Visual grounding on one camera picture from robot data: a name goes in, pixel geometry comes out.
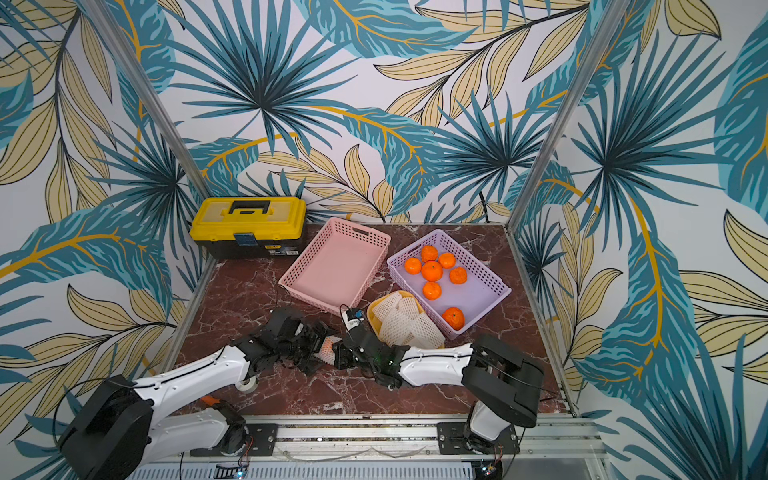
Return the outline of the white foam net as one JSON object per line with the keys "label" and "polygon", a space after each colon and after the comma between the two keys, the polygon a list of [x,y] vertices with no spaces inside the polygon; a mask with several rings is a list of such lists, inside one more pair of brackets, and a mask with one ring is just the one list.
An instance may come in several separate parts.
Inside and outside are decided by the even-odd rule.
{"label": "white foam net", "polygon": [[379,338],[389,346],[408,345],[414,339],[414,321],[405,312],[394,310],[382,321]]}
{"label": "white foam net", "polygon": [[399,292],[393,292],[371,305],[372,314],[380,321],[384,321],[392,312],[397,310],[397,303],[401,299]]}
{"label": "white foam net", "polygon": [[420,313],[420,306],[412,296],[402,296],[397,303],[397,311],[407,319],[415,319]]}
{"label": "white foam net", "polygon": [[444,347],[445,337],[433,321],[420,313],[409,324],[411,339],[409,344],[422,349],[440,349]]}

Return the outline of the netted orange end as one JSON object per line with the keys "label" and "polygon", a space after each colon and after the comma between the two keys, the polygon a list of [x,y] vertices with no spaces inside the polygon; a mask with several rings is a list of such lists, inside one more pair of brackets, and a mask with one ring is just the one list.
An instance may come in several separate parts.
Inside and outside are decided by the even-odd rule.
{"label": "netted orange end", "polygon": [[422,294],[426,300],[437,300],[442,295],[442,287],[437,282],[427,282],[423,286]]}

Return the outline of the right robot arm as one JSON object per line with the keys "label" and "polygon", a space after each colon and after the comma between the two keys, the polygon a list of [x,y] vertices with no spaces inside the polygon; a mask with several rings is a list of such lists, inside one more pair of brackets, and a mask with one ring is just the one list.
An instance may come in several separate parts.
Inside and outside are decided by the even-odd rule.
{"label": "right robot arm", "polygon": [[445,454],[519,451],[516,429],[536,426],[544,372],[541,364],[501,340],[482,336],[453,348],[388,346],[359,324],[330,337],[317,357],[339,370],[359,368],[390,390],[403,386],[461,386],[476,398],[464,424],[441,423]]}

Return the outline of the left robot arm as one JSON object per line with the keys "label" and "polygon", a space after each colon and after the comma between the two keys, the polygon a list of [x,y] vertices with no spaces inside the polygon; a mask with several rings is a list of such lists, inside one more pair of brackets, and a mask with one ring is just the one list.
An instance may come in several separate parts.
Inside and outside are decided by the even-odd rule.
{"label": "left robot arm", "polygon": [[243,458],[253,444],[244,417],[223,400],[201,412],[179,409],[224,387],[256,388],[259,375],[288,362],[312,375],[334,330],[308,324],[292,307],[272,311],[255,332],[211,355],[152,377],[103,380],[55,444],[80,479],[125,479],[138,467],[193,450]]}

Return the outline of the yellow plastic tub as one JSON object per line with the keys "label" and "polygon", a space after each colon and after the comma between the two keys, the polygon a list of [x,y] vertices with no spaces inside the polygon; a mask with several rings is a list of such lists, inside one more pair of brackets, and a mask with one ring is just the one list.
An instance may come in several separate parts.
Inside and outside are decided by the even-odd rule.
{"label": "yellow plastic tub", "polygon": [[440,349],[445,337],[426,314],[416,297],[395,291],[368,306],[368,321],[379,340],[388,346]]}

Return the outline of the pink perforated basket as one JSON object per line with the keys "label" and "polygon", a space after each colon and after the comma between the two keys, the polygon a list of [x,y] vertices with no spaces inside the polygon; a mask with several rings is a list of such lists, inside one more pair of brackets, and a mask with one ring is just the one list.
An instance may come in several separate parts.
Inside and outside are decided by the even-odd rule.
{"label": "pink perforated basket", "polygon": [[334,217],[279,280],[292,297],[338,316],[358,305],[381,266],[391,237]]}

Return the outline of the white tape roll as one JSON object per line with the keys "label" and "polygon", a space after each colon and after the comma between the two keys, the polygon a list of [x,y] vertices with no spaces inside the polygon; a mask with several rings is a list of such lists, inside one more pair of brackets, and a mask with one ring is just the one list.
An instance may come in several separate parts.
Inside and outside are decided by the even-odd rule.
{"label": "white tape roll", "polygon": [[245,380],[238,381],[235,384],[235,388],[244,394],[250,394],[257,389],[258,383],[259,383],[258,379],[255,376],[253,376]]}

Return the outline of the yellow black toolbox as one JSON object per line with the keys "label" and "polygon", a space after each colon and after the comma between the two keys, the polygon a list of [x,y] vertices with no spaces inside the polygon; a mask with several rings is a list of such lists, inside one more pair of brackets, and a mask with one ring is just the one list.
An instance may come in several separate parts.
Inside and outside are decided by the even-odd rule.
{"label": "yellow black toolbox", "polygon": [[297,257],[306,246],[306,213],[296,197],[208,198],[190,236],[217,260]]}

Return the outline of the purple perforated basket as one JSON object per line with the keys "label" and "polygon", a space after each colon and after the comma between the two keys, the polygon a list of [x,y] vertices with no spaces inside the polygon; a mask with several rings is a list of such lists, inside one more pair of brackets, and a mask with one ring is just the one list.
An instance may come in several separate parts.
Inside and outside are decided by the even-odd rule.
{"label": "purple perforated basket", "polygon": [[[427,280],[423,275],[408,273],[405,268],[407,260],[421,258],[425,246],[436,247],[439,253],[453,254],[455,267],[463,268],[467,273],[467,281],[463,284],[452,283],[449,274],[444,273],[437,281],[441,295],[434,300],[424,295]],[[441,229],[428,233],[390,256],[387,266],[393,281],[416,297],[426,314],[450,340],[466,333],[511,293],[511,289],[498,275]],[[465,322],[461,329],[454,329],[443,318],[444,312],[453,307],[464,314]]]}

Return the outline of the aluminium front rail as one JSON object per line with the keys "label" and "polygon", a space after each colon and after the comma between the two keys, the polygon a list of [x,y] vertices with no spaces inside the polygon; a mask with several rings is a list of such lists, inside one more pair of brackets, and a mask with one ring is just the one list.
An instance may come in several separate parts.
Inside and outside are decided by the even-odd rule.
{"label": "aluminium front rail", "polygon": [[459,414],[252,416],[250,457],[175,454],[135,479],[612,479],[596,423],[542,414],[495,452],[460,447]]}

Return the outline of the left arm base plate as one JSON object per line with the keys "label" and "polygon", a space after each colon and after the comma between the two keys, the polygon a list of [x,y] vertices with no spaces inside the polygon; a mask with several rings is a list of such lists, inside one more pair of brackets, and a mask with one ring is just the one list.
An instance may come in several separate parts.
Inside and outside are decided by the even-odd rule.
{"label": "left arm base plate", "polygon": [[244,433],[234,440],[225,438],[211,448],[198,448],[190,451],[192,457],[270,457],[273,455],[277,440],[276,423],[248,423]]}

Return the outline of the orange handled screwdriver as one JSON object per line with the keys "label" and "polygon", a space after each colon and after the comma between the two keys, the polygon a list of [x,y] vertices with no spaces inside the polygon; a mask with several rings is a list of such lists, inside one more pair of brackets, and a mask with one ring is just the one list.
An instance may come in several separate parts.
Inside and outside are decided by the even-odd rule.
{"label": "orange handled screwdriver", "polygon": [[202,402],[203,402],[205,405],[207,405],[207,406],[209,406],[209,407],[214,407],[215,405],[217,405],[217,404],[220,404],[220,403],[221,403],[221,400],[220,400],[220,399],[218,399],[218,398],[216,398],[216,397],[213,397],[213,396],[211,396],[211,395],[206,395],[206,396],[203,396],[203,397],[201,398],[201,401],[202,401]]}

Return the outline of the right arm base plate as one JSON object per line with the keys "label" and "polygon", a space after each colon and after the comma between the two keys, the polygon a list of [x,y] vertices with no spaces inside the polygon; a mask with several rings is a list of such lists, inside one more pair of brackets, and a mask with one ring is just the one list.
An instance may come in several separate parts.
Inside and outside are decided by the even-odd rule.
{"label": "right arm base plate", "polygon": [[495,440],[472,433],[466,422],[439,422],[436,428],[441,455],[512,455],[520,452],[519,437],[513,425],[507,425]]}

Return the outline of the left aluminium corner post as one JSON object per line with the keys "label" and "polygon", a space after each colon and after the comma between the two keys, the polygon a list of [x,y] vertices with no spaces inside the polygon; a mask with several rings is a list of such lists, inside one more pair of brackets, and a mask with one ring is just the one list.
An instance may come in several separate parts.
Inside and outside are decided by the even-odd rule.
{"label": "left aluminium corner post", "polygon": [[203,199],[211,196],[210,190],[196,166],[181,135],[164,108],[161,99],[151,85],[149,77],[131,50],[129,39],[119,30],[119,24],[103,1],[84,0],[85,13],[93,21],[97,32],[113,54],[116,63],[143,102],[147,113],[165,138],[171,151]]}

